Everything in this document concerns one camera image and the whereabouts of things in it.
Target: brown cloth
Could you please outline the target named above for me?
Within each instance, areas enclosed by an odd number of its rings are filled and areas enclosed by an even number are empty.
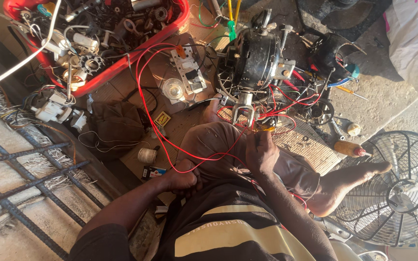
[[[180,147],[199,157],[209,157],[215,153],[227,152],[241,131],[225,122],[213,122],[191,128],[183,138]],[[280,148],[280,156],[274,167],[274,172],[282,179],[285,187],[303,199],[314,195],[319,186],[320,174],[303,156]],[[246,163],[246,135],[243,134],[231,151],[231,155]],[[177,160],[187,158],[198,164],[201,160],[179,151]],[[216,179],[241,178],[249,175],[246,167],[229,155],[217,161],[206,161],[199,167],[203,182]]]
[[[99,160],[110,161],[125,155],[144,135],[135,105],[128,102],[114,105],[93,103],[92,108],[93,116],[89,119],[88,128],[83,129],[79,140],[88,146]]]

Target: spool of thread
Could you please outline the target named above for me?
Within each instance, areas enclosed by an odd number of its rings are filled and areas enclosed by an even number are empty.
[[[156,162],[157,151],[141,148],[138,151],[138,160],[143,163],[154,164]]]

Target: person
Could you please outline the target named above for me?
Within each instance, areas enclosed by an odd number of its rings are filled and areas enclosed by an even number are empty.
[[[165,191],[178,196],[169,205],[155,261],[337,260],[325,233],[291,193],[324,217],[349,190],[391,164],[363,163],[321,177],[304,157],[277,147],[270,132],[240,136],[240,130],[219,122],[218,102],[211,102],[202,124],[186,133],[180,147],[206,158],[228,151],[240,137],[229,151],[236,158],[225,155],[193,169],[201,160],[179,151],[174,169],[98,212],[81,229],[68,260],[135,260],[128,233],[152,199]]]

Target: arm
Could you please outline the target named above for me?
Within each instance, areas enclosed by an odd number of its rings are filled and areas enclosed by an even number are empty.
[[[184,159],[176,165],[179,171],[189,170],[193,167],[194,164],[188,159]],[[89,231],[110,223],[122,225],[130,232],[148,204],[157,195],[166,191],[188,189],[195,187],[196,184],[196,187],[200,189],[201,183],[197,169],[187,173],[178,173],[175,169],[171,169],[164,175],[151,179],[104,207],[82,228],[77,240]]]
[[[269,206],[275,211],[283,226],[301,242],[314,257],[337,260],[325,233],[312,221],[304,208],[274,174],[279,149],[269,131],[249,134],[246,139],[246,163],[248,169],[267,195]]]

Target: pedestal fan head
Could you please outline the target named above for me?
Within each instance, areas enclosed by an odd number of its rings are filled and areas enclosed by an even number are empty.
[[[359,239],[398,246],[418,240],[418,133],[378,134],[362,147],[373,156],[346,158],[340,168],[388,161],[392,169],[353,188],[335,211]]]

